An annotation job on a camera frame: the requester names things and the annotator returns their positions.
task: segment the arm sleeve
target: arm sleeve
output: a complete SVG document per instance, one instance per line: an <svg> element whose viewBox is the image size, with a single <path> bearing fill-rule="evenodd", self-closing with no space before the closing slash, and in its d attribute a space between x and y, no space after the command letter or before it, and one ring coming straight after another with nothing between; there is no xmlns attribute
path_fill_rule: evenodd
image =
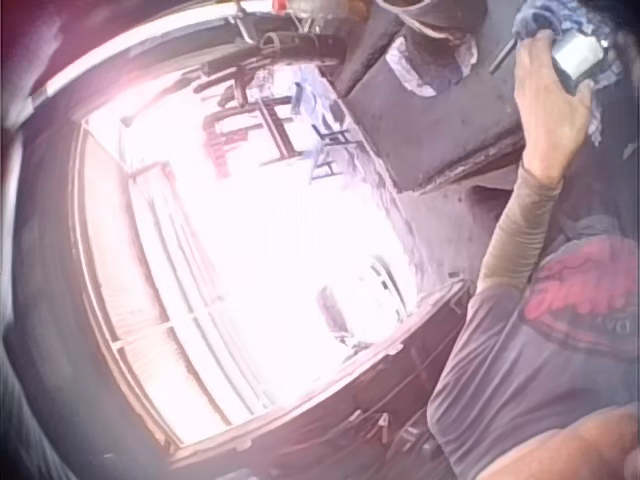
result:
<svg viewBox="0 0 640 480"><path fill-rule="evenodd" d="M549 186L522 165L480 267L478 292L494 285L524 289L538 261L562 183Z"/></svg>

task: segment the bucket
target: bucket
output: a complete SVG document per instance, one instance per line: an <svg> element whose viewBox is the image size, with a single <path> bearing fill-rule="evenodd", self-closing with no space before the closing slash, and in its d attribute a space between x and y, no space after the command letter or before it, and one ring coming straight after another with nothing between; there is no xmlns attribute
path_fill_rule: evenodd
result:
<svg viewBox="0 0 640 480"><path fill-rule="evenodd" d="M377 0L381 7L426 27L473 33L487 16L487 0Z"/></svg>

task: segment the cloth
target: cloth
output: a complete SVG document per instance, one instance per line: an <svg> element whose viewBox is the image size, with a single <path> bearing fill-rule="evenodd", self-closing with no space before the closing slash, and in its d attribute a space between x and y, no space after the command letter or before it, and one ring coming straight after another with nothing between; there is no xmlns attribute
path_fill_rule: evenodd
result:
<svg viewBox="0 0 640 480"><path fill-rule="evenodd" d="M544 29L553 30L557 38L570 30L579 30L609 45L605 60L593 77L596 94L591 108L589 135L597 146L602 139L602 107L597 91L620 80L623 73L622 61L612 46L616 32L604 17L586 9L577 0L528 0L516 15L514 36L523 40Z"/></svg>
<svg viewBox="0 0 640 480"><path fill-rule="evenodd" d="M471 35L451 45L449 40L432 39L407 28L405 35L393 42L385 60L407 90L434 97L471 73L478 61L478 48Z"/></svg>
<svg viewBox="0 0 640 480"><path fill-rule="evenodd" d="M579 222L524 294L495 285L471 300L428 407L460 480L539 434L638 401L638 248L601 219Z"/></svg>
<svg viewBox="0 0 640 480"><path fill-rule="evenodd" d="M520 167L513 195L482 261L478 291L496 283L525 287L540 256L553 204L561 189L562 184L544 185Z"/></svg>

